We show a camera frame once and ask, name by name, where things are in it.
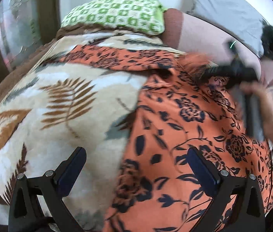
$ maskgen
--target gray fabric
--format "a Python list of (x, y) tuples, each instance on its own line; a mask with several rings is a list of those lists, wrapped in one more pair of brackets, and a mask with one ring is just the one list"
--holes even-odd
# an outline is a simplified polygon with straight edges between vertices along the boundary
[(188, 14), (224, 30), (258, 57), (262, 46), (263, 17), (245, 0), (193, 0)]

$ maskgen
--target human hand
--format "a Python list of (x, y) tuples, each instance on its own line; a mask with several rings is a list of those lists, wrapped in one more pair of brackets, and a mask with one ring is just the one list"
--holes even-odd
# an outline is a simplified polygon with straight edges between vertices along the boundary
[(266, 91), (265, 87), (258, 82), (242, 82), (240, 89), (245, 94), (253, 93), (259, 97), (264, 136), (273, 142), (273, 97)]

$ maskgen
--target green and white pillow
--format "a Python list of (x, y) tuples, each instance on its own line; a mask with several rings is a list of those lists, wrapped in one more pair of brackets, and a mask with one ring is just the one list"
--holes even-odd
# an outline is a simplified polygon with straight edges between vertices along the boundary
[(73, 8), (61, 26), (101, 24), (105, 27), (129, 27), (135, 32), (159, 35), (164, 32), (163, 13), (159, 0), (94, 0)]

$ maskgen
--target orange cloth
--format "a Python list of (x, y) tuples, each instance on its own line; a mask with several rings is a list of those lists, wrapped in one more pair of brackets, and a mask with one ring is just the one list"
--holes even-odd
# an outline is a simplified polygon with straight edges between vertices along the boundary
[[(266, 142), (246, 136), (227, 79), (197, 84), (208, 59), (200, 54), (175, 58), (159, 50), (77, 46), (62, 62), (153, 74), (140, 91), (136, 118), (120, 167), (115, 198), (103, 231), (189, 231), (205, 212), (206, 196), (187, 164), (197, 147), (219, 170), (257, 176), (265, 212), (273, 207), (273, 169)], [(231, 214), (235, 197), (217, 224)]]

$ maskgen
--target silver bolt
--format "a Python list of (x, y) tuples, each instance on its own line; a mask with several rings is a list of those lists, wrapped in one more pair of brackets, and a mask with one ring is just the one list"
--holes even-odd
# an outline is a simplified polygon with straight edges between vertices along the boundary
[(18, 180), (21, 180), (23, 177), (24, 177), (23, 173), (19, 173), (18, 176), (17, 176)]
[(255, 176), (254, 174), (251, 173), (251, 174), (249, 175), (249, 178), (252, 179), (252, 180), (255, 180), (255, 179), (256, 179), (256, 176)]
[(53, 170), (47, 170), (46, 172), (45, 172), (45, 176), (46, 177), (50, 177), (50, 176), (52, 176), (54, 174), (54, 171)]
[(221, 171), (220, 171), (220, 174), (221, 174), (222, 176), (228, 176), (228, 175), (229, 175), (229, 172), (228, 172), (227, 170), (221, 170)]

